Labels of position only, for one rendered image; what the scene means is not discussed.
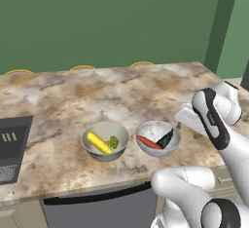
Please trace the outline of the yellow corn cob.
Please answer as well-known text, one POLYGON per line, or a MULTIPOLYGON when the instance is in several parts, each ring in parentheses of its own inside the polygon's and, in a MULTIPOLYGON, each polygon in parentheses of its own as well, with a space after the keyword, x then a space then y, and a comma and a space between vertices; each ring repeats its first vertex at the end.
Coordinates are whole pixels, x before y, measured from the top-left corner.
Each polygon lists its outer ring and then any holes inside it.
POLYGON ((103 154, 113 153, 113 150, 109 147, 109 145, 94 132, 87 133, 86 140, 103 154))

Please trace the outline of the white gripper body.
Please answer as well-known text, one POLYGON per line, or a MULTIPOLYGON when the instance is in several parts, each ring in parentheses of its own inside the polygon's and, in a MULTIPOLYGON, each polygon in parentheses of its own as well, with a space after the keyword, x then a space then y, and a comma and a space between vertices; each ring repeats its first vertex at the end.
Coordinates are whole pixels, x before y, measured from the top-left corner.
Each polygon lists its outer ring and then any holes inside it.
POLYGON ((176 110, 174 118, 178 123, 192 129, 196 133, 207 136, 199 117, 195 114, 190 103, 181 104, 176 110))

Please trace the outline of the yellow stool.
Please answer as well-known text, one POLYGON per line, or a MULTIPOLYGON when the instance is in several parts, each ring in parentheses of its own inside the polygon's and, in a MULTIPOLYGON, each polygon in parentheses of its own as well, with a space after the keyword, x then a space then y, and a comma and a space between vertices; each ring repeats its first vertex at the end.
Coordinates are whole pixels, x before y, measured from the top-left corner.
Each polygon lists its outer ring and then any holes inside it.
POLYGON ((32 74, 33 72, 27 69, 14 69, 6 72, 4 75, 12 75, 17 73, 32 74))
POLYGON ((95 69, 95 67, 91 66, 91 65, 81 64, 81 65, 77 65, 77 66, 72 67, 70 70, 76 71, 79 69, 95 69))
POLYGON ((130 67, 135 67, 135 66, 140 66, 140 65, 154 65, 153 62, 150 61, 136 61, 135 63, 133 63, 130 67))

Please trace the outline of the beige cupboard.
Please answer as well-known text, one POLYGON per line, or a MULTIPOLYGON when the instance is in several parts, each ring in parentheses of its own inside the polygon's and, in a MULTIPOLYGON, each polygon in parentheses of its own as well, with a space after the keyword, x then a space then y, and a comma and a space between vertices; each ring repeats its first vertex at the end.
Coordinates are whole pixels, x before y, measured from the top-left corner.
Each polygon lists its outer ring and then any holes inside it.
POLYGON ((49 228, 39 201, 0 207, 0 228, 49 228))

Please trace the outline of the orange carrot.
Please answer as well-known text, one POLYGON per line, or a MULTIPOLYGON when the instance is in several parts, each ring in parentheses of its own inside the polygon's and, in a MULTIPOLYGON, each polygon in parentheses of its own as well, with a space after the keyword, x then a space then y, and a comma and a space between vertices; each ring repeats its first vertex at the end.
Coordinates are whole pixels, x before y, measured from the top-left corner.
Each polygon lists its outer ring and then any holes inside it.
POLYGON ((152 140, 148 139, 145 136, 142 135, 138 135, 137 138, 143 142, 146 146, 153 148, 153 149, 157 149, 157 150, 162 150, 162 147, 156 143, 154 143, 152 140))

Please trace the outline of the beige bowl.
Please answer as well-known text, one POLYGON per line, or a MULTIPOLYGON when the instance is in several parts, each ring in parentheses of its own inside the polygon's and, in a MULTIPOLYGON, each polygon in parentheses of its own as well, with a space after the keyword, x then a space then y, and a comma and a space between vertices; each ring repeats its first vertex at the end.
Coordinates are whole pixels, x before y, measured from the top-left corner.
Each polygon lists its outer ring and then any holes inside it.
POLYGON ((82 135, 82 143, 86 148, 88 153, 92 156, 93 159, 99 162, 112 162, 125 152, 125 149, 128 145, 129 134, 124 126, 114 122, 99 122, 88 129, 82 135), (96 133, 100 138, 105 142, 111 137, 115 136, 119 140, 119 145, 116 149, 112 149, 112 154, 103 154, 98 149, 96 149, 91 143, 86 140, 86 135, 89 132, 96 133))

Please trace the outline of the beige drawer front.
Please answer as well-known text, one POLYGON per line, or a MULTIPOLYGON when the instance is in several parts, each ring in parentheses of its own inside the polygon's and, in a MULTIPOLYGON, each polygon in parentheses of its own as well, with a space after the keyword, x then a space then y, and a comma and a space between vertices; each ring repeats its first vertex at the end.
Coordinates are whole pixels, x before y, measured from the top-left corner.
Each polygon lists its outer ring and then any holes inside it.
POLYGON ((231 180, 228 169, 225 166, 219 166, 213 168, 213 172, 216 178, 216 185, 211 195, 215 198, 225 198, 242 204, 242 200, 231 180))

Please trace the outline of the dark appliance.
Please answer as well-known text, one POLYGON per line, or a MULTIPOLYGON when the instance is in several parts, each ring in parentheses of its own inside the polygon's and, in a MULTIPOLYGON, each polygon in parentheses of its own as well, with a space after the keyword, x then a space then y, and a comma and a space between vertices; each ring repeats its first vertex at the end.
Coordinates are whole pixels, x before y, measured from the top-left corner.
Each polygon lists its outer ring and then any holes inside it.
POLYGON ((247 62, 247 66, 245 68, 240 86, 246 90, 247 92, 249 92, 249 60, 247 62))

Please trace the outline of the green broccoli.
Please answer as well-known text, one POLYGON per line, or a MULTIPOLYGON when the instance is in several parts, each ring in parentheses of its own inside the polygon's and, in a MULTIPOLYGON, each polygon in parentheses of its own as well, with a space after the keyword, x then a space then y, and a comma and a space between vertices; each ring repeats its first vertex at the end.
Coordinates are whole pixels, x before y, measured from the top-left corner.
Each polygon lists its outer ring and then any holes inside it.
POLYGON ((116 149, 119 145, 119 140, 115 136, 111 136, 106 143, 111 149, 116 149))

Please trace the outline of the black hob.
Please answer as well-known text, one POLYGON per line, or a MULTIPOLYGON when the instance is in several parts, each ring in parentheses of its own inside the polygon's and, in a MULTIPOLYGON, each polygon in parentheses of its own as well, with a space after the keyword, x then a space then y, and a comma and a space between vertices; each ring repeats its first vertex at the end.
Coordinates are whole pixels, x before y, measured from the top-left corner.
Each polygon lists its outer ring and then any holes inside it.
POLYGON ((16 183, 32 116, 0 119, 0 185, 16 183))

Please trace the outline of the grey dishwasher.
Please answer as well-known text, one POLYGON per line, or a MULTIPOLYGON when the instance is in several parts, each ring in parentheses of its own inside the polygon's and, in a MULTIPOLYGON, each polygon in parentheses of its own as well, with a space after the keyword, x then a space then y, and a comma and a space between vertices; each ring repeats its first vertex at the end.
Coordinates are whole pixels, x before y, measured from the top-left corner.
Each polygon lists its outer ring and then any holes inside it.
POLYGON ((157 195, 149 182, 41 201, 49 228, 150 228, 157 195))

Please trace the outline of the white bowl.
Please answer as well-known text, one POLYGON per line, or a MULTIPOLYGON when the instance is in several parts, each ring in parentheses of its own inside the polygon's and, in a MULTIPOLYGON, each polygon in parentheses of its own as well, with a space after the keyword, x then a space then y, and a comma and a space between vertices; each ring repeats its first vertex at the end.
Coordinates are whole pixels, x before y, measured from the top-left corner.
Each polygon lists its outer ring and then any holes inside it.
POLYGON ((136 129, 135 136, 138 146, 146 154, 158 158, 172 154, 178 148, 181 141, 181 135, 179 131, 171 124, 163 121, 148 121, 139 125, 136 129), (170 140, 162 149, 152 148, 138 138, 140 135, 149 139, 151 142, 157 143, 166 134, 169 135, 170 140))

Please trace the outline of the dark purple eggplant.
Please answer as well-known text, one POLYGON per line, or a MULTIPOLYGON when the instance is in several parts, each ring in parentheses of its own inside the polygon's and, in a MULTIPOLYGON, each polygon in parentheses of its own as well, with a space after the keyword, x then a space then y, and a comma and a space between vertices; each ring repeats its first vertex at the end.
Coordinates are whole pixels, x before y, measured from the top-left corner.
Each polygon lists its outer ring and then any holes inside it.
POLYGON ((168 143, 170 142, 171 138, 173 137, 173 130, 171 130, 170 132, 166 133, 162 138, 160 138, 157 141, 157 144, 164 149, 168 143))

